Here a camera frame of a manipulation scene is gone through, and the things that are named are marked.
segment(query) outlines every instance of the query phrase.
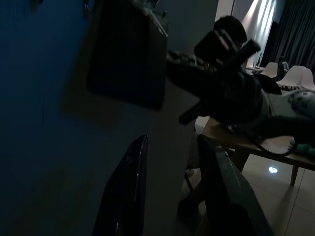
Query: wooden table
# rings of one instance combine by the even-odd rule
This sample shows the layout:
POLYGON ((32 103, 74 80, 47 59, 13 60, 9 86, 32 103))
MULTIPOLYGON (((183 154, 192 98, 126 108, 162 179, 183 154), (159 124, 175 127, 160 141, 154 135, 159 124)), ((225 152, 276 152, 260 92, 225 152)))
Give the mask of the wooden table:
MULTIPOLYGON (((295 184, 299 167, 315 171, 315 159, 312 160, 297 154, 290 154, 286 157, 281 157, 266 153, 252 144, 245 136, 229 133, 212 118, 208 120, 202 134, 217 141, 225 149, 235 149, 231 160, 240 171, 243 170, 250 154, 292 165, 291 185, 295 184)), ((262 146, 266 147, 268 150, 281 153, 287 150, 291 139, 292 137, 289 136, 267 139, 262 143, 262 146)))

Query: tiled floor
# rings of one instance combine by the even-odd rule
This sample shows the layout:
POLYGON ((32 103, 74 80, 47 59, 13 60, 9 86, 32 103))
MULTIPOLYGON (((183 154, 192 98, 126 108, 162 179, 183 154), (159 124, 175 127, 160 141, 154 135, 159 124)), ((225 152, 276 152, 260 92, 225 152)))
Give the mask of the tiled floor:
MULTIPOLYGON (((242 174, 251 184, 275 236, 315 235, 315 172, 300 168, 295 186, 290 186, 292 166, 251 155, 242 174), (269 168, 278 170, 270 173, 269 168)), ((200 170, 190 178, 195 186, 200 170)), ((189 193, 186 182, 182 196, 189 193)), ((199 207, 205 211, 204 204, 199 207)))

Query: white wall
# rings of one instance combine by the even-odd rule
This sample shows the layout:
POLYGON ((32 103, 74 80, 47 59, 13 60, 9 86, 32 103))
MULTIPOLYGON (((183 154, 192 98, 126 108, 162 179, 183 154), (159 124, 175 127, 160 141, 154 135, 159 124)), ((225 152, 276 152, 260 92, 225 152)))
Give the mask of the white wall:
POLYGON ((234 0, 219 0, 216 21, 222 16, 230 16, 232 12, 234 0))
MULTIPOLYGON (((23 10, 28 2, 4 5, 0 25, 0 235, 91 235, 108 178, 142 134, 145 235, 171 235, 193 126, 178 117, 196 99, 169 81, 160 112, 91 95, 82 1, 44 1, 36 13, 23 10)), ((216 8, 167 2, 171 47, 191 50, 213 27, 216 8)))
POLYGON ((261 51, 249 59, 248 66, 252 66, 253 61, 256 63, 264 53, 271 24, 280 21, 284 5, 285 0, 235 0, 232 15, 242 22, 248 39, 255 39, 261 46, 261 51), (272 17, 260 9, 267 9, 272 17), (258 19, 260 13, 263 13, 261 20, 258 19))

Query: chair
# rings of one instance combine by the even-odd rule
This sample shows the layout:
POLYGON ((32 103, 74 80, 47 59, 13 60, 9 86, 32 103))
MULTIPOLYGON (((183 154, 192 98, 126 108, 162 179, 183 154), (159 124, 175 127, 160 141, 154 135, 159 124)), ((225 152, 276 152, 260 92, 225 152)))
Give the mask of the chair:
POLYGON ((262 75, 266 75, 270 78, 275 78, 278 74, 278 64, 275 62, 270 62, 266 68, 262 71, 262 75))
POLYGON ((284 78, 277 82, 277 84, 285 87, 300 88, 302 86, 302 74, 304 66, 293 66, 284 78))
POLYGON ((258 80, 260 83, 261 88, 266 93, 272 93, 272 94, 278 94, 281 95, 281 89, 277 85, 274 79, 270 78, 269 76, 258 74, 258 75, 252 75, 254 78, 258 80))
POLYGON ((302 87, 304 89, 315 91, 313 74, 312 74, 311 70, 308 68, 303 69, 302 87))

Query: black hair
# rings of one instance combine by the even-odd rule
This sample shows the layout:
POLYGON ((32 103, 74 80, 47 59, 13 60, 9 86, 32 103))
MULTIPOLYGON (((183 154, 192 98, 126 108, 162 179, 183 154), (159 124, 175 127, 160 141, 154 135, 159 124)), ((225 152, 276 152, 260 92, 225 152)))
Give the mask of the black hair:
POLYGON ((245 43, 247 35, 242 23, 234 16, 224 16, 215 22, 214 30, 225 30, 235 42, 245 43))

